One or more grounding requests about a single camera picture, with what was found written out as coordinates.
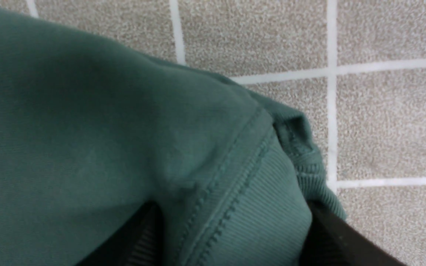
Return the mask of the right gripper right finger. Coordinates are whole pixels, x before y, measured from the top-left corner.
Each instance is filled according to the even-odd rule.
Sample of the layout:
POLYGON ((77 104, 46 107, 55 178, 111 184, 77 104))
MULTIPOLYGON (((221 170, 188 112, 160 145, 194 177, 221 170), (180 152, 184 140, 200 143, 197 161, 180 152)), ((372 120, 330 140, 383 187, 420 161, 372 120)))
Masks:
POLYGON ((404 266, 318 202, 307 202, 312 224, 301 266, 404 266))

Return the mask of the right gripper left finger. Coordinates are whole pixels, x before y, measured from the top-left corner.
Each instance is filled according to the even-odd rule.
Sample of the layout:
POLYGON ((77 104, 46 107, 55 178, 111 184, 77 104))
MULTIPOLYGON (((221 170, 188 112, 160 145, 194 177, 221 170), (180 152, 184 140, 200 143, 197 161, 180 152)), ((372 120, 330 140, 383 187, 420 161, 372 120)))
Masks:
POLYGON ((161 266, 163 215, 153 201, 146 202, 107 241, 78 266, 161 266))

